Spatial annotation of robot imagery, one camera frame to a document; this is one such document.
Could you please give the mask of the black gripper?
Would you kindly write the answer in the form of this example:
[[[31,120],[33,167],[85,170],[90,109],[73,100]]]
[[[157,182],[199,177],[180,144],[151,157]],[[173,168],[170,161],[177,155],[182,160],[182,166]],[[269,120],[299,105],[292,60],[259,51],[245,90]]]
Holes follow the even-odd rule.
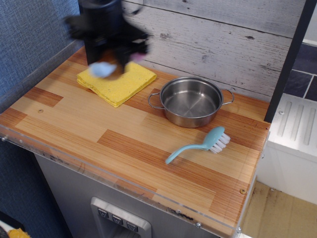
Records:
[[[107,49],[114,50],[117,62],[124,73],[126,65],[132,61],[132,53],[148,53],[148,34],[124,18],[122,1],[107,0],[104,11],[105,31],[99,38],[101,53]],[[68,27],[70,37],[82,40],[79,36],[79,16],[67,16],[64,22]]]

